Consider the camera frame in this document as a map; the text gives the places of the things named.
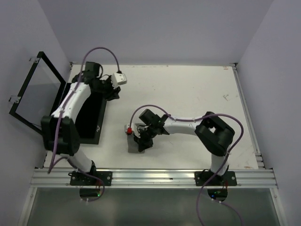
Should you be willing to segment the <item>grey and cream sock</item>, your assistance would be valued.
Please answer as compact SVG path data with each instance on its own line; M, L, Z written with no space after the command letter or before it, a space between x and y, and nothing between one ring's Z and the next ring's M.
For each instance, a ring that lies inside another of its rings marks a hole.
M135 137L140 137L138 129L144 129L146 127L143 123L132 123L131 129L132 133L127 135L127 144L129 153L145 153L145 151L139 151L139 145L134 141Z

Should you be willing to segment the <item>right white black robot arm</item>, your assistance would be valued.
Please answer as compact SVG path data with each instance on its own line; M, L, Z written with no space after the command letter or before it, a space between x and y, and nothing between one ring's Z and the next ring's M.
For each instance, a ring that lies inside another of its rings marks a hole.
M211 153L211 166L208 171L195 174L200 180L196 184L221 186L226 182L228 157L235 135L234 129L213 112L207 112L200 119L176 119L169 114L159 116L146 109L139 119L141 125L128 128L127 135L133 136L137 152L153 147L153 139L159 135L184 134L197 136Z

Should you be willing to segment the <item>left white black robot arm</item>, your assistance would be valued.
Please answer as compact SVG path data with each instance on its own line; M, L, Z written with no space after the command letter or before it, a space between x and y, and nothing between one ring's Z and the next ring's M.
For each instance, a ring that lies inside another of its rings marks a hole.
M106 79L100 76L103 67L95 62L86 62L73 77L70 88L60 105L41 119L41 131L46 150L52 152L48 172L61 160L66 160L74 171L71 176L82 179L87 185L104 185L98 177L93 160L81 150L80 136L75 122L86 100L99 93L104 100L119 98L121 85L127 83L126 75L118 70Z

